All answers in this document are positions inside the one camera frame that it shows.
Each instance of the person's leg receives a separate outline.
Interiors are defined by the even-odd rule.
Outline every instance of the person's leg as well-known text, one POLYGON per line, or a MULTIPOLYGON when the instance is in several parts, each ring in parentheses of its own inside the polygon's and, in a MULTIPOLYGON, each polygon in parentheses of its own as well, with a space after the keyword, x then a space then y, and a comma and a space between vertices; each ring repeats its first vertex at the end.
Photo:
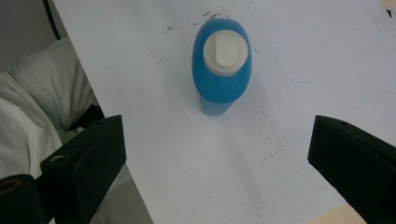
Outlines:
POLYGON ((70 39, 13 63, 7 71, 40 105, 63 142, 67 130, 96 101, 70 39))

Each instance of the table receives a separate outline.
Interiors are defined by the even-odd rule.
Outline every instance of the table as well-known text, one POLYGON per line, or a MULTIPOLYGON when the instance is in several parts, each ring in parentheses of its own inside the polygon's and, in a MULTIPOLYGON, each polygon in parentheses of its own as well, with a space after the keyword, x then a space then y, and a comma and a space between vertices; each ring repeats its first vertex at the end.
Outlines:
POLYGON ((306 159, 316 114, 396 145, 396 23, 379 2, 55 0, 154 223, 306 223, 344 202, 306 159), (191 76, 205 21, 246 29, 253 70, 221 117, 191 76))

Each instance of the blue bottle body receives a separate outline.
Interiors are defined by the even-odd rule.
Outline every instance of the blue bottle body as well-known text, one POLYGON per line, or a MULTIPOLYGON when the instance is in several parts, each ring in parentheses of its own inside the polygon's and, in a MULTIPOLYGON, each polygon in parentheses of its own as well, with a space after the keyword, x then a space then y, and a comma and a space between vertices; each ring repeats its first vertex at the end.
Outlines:
MULTIPOLYGON (((200 93, 202 102, 213 103, 209 108, 218 105, 228 107, 238 99, 248 86, 251 73, 251 50, 248 35, 244 28, 236 21, 229 19, 214 19, 206 22, 196 36, 192 52, 192 76, 195 87, 200 93), (204 45, 206 40, 220 30, 231 30, 240 34, 247 42, 247 60, 239 71, 228 77, 220 77, 210 72, 204 61, 204 45)), ((213 115, 220 115, 221 109, 213 115)))

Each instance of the blue bottle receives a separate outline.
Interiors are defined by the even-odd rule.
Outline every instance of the blue bottle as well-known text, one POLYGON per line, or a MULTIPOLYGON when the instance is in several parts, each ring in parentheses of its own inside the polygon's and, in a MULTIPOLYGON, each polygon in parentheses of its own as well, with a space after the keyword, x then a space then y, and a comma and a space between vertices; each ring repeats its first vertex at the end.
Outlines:
POLYGON ((248 86, 251 50, 248 35, 236 21, 206 22, 195 38, 192 76, 202 112, 222 115, 248 86))

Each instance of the black cable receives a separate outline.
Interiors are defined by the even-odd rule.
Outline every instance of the black cable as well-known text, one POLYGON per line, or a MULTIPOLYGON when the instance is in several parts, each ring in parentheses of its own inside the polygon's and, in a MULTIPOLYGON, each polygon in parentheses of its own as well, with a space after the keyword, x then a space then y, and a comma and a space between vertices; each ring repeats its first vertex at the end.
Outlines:
POLYGON ((53 20, 52 12, 50 11, 50 3, 48 0, 43 0, 43 4, 44 4, 44 8, 46 9, 50 27, 52 28, 52 31, 55 34, 56 39, 60 40, 61 36, 59 35, 58 30, 56 29, 55 21, 53 20))

